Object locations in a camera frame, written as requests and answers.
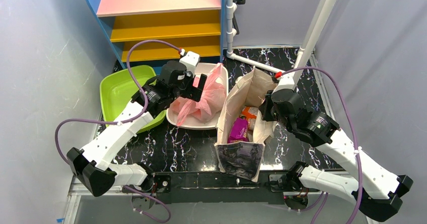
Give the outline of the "orange Fox's candy bag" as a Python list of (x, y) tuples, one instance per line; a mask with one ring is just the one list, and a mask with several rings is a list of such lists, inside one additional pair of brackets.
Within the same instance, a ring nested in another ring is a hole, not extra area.
[(253, 130), (255, 127), (258, 114), (258, 108), (252, 106), (245, 106), (241, 112), (240, 118), (246, 119), (248, 122), (248, 129)]

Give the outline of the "beige canvas tote bag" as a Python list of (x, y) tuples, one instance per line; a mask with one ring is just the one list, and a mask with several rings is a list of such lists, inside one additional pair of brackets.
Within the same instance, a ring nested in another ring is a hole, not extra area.
[(257, 110), (254, 131), (249, 141), (228, 143), (228, 137), (244, 107), (258, 108), (267, 92), (276, 86), (271, 75), (256, 68), (236, 80), (225, 99), (217, 122), (217, 142), (214, 146), (221, 172), (252, 182), (258, 181), (265, 144), (274, 137), (277, 122), (262, 120), (261, 112)]

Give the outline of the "purple snack bag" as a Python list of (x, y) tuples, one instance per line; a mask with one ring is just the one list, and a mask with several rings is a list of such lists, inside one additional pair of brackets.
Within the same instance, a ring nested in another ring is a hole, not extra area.
[(231, 128), (227, 143), (249, 141), (248, 125), (249, 122), (245, 118), (237, 118)]

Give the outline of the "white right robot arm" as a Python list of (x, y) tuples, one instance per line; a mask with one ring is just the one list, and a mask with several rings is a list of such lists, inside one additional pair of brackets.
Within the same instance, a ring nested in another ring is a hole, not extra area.
[(273, 183), (284, 189), (309, 188), (355, 204), (365, 216), (384, 222), (398, 213), (401, 197), (412, 187), (407, 175), (395, 175), (380, 166), (353, 142), (339, 124), (321, 111), (309, 111), (293, 90), (269, 90), (259, 107), (262, 120), (276, 121), (297, 139), (333, 158), (348, 173), (343, 177), (297, 161)]

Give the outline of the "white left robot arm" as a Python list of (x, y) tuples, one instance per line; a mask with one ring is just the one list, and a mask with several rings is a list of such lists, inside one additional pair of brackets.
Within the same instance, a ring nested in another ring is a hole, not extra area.
[(198, 62), (169, 61), (161, 73), (146, 81), (124, 110), (106, 129), (82, 148), (71, 148), (65, 160), (72, 173), (99, 197), (115, 186), (140, 186), (151, 174), (144, 164), (113, 164), (115, 155), (137, 132), (151, 123), (179, 97), (199, 101), (207, 76), (201, 74), (194, 86)]

